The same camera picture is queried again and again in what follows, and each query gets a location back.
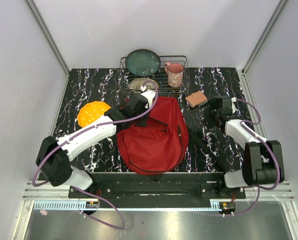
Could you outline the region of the dark teal plate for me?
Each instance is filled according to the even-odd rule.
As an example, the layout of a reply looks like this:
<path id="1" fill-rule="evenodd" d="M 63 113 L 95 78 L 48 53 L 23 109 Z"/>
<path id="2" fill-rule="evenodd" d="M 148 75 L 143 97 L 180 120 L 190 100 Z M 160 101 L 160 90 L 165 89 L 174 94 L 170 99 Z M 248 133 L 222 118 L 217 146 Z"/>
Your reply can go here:
<path id="1" fill-rule="evenodd" d="M 137 49 L 127 55 L 125 65 L 133 75 L 148 77 L 160 69 L 161 59 L 152 50 Z"/>

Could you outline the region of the pink leather wallet notebook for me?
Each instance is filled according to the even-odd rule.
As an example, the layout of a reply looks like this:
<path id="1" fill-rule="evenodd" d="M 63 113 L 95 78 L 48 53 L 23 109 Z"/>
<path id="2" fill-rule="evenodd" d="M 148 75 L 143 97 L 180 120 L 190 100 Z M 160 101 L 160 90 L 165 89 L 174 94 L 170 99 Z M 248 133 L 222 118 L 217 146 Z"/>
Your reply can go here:
<path id="1" fill-rule="evenodd" d="M 204 104 L 208 101 L 207 97 L 201 91 L 194 92 L 185 99 L 191 108 Z"/>

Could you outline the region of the orange dotted plate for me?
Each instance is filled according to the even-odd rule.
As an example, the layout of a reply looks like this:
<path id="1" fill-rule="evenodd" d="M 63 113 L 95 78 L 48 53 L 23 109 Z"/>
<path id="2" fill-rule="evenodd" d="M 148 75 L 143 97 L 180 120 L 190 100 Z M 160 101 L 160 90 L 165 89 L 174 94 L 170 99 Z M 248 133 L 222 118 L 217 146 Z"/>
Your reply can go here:
<path id="1" fill-rule="evenodd" d="M 90 125 L 111 107 L 103 101 L 93 101 L 83 106 L 77 116 L 78 125 L 82 128 Z"/>

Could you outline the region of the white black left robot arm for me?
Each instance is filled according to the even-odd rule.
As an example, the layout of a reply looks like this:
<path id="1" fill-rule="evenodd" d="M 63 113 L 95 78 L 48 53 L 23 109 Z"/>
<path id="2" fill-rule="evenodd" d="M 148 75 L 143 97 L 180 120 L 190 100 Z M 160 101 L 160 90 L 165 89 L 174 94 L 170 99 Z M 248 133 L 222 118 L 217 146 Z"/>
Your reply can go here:
<path id="1" fill-rule="evenodd" d="M 89 147 L 114 136 L 119 129 L 147 117 L 156 100 L 156 93 L 146 90 L 114 107 L 102 101 L 91 103 L 80 117 L 86 121 L 83 128 L 60 138 L 48 136 L 43 139 L 36 160 L 37 173 L 42 173 L 46 177 L 45 183 L 54 187 L 68 184 L 78 188 L 84 197 L 93 197 L 97 191 L 93 178 L 86 171 L 72 166 L 71 161 Z"/>

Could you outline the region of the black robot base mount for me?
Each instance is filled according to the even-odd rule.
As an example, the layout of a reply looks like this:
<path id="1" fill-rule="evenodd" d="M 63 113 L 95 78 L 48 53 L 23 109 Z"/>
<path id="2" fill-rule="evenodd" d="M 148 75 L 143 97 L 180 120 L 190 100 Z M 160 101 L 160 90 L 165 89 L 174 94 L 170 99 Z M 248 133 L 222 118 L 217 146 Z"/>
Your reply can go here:
<path id="1" fill-rule="evenodd" d="M 212 207 L 212 200 L 246 197 L 240 188 L 227 188 L 221 172 L 97 172 L 91 176 L 95 183 L 89 191 L 120 209 L 206 209 Z"/>

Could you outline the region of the aluminium frame rail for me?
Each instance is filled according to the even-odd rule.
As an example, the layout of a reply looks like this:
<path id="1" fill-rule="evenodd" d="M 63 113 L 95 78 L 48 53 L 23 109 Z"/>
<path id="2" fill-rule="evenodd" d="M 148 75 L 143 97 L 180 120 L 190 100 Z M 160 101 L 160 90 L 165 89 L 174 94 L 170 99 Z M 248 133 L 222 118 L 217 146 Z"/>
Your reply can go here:
<path id="1" fill-rule="evenodd" d="M 41 30 L 51 51 L 53 52 L 55 58 L 57 59 L 61 69 L 63 70 L 65 75 L 68 76 L 70 73 L 70 69 L 69 69 L 68 65 L 66 64 L 62 54 L 60 53 L 60 50 L 57 47 L 57 45 L 54 41 L 54 38 L 52 37 L 51 32 L 49 31 L 49 28 L 47 27 L 47 24 L 46 24 L 45 20 L 43 19 L 43 16 L 40 13 L 35 1 L 34 0 L 24 0 L 24 2 L 27 4 L 31 14 L 33 15 L 39 29 Z"/>

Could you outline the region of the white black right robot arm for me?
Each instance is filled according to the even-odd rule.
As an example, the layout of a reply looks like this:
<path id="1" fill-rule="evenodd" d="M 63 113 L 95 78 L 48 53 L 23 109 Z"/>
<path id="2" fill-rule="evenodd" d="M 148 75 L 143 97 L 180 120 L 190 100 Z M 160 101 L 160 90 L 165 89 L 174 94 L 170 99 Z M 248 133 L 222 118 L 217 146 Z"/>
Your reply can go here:
<path id="1" fill-rule="evenodd" d="M 237 114 L 236 102 L 246 101 L 217 96 L 198 105 L 203 108 L 207 128 L 219 128 L 244 150 L 240 170 L 225 173 L 224 181 L 216 185 L 217 195 L 221 198 L 229 197 L 237 187 L 273 190 L 284 181 L 280 142 L 268 140 L 252 130 L 247 124 L 257 125 L 261 117 L 258 116 L 258 122 L 241 119 Z"/>

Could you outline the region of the red backpack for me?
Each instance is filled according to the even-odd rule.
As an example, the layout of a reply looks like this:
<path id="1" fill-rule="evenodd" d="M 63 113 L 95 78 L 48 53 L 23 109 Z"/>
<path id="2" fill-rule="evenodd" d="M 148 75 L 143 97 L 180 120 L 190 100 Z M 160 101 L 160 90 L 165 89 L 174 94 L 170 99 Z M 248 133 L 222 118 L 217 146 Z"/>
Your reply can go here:
<path id="1" fill-rule="evenodd" d="M 129 170 L 140 175 L 158 175 L 176 168 L 184 159 L 189 139 L 178 101 L 160 96 L 149 113 L 146 126 L 132 124 L 117 134 L 121 158 Z"/>

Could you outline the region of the beige patterned small plate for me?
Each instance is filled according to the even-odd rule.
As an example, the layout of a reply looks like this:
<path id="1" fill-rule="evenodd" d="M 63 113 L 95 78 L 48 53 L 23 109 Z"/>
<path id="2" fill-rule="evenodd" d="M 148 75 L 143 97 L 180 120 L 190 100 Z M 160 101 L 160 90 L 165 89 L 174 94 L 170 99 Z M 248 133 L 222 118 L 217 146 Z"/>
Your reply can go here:
<path id="1" fill-rule="evenodd" d="M 127 91 L 128 93 L 141 93 L 142 89 L 155 91 L 159 89 L 159 84 L 150 78 L 137 78 L 128 84 Z"/>

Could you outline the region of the pink patterned mug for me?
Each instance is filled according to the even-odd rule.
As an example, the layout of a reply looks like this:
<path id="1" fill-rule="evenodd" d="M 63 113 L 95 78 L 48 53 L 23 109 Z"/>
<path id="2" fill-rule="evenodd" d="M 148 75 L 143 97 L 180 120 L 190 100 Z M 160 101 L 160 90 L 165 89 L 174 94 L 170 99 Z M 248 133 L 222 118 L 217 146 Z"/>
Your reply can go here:
<path id="1" fill-rule="evenodd" d="M 167 62 L 164 68 L 167 73 L 168 84 L 173 88 L 180 87 L 183 82 L 184 66 L 180 63 Z"/>

